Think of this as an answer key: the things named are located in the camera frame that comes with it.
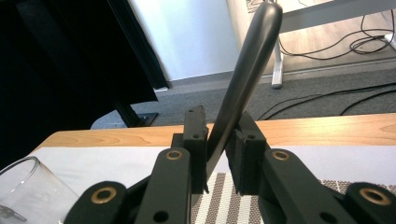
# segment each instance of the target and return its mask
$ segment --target clear glass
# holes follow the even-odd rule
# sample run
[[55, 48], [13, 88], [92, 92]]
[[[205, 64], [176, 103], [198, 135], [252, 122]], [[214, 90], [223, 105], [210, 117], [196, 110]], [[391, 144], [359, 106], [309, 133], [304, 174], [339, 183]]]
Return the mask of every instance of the clear glass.
[[77, 194], [36, 157], [0, 171], [0, 224], [59, 224]]

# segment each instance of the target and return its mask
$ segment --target black and white placemat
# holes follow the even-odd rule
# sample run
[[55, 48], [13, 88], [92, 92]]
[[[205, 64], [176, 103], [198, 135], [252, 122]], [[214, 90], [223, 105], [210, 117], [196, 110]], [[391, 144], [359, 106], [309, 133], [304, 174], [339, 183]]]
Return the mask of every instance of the black and white placemat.
[[[351, 182], [320, 180], [321, 184], [345, 193]], [[209, 194], [191, 209], [191, 223], [263, 223], [257, 196], [235, 194], [231, 173], [214, 173], [207, 182]], [[396, 195], [396, 186], [379, 185]]]

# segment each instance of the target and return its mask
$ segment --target curved black handle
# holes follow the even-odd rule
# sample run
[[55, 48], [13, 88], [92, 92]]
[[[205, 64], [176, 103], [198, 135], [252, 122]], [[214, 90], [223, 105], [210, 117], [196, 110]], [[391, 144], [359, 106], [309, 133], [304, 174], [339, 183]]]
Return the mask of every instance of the curved black handle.
[[282, 22], [282, 8], [262, 3], [247, 30], [230, 86], [208, 139], [207, 179], [215, 169], [233, 128], [241, 119], [273, 51]]

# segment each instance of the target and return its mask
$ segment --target white table leg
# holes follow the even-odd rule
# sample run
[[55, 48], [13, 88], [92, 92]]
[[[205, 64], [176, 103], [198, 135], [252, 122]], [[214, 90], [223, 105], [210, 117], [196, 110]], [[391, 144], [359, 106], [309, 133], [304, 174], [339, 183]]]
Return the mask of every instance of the white table leg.
[[282, 52], [280, 52], [279, 39], [275, 43], [274, 53], [275, 53], [275, 63], [274, 63], [272, 88], [280, 89], [282, 88], [283, 54]]

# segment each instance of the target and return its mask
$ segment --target wooden table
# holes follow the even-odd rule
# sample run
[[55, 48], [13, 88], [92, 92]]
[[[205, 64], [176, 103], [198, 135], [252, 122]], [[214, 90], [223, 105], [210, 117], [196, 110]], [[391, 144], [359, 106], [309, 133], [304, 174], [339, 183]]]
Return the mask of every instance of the wooden table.
[[[396, 113], [257, 121], [270, 146], [396, 146]], [[167, 147], [183, 126], [57, 132], [40, 147]]]

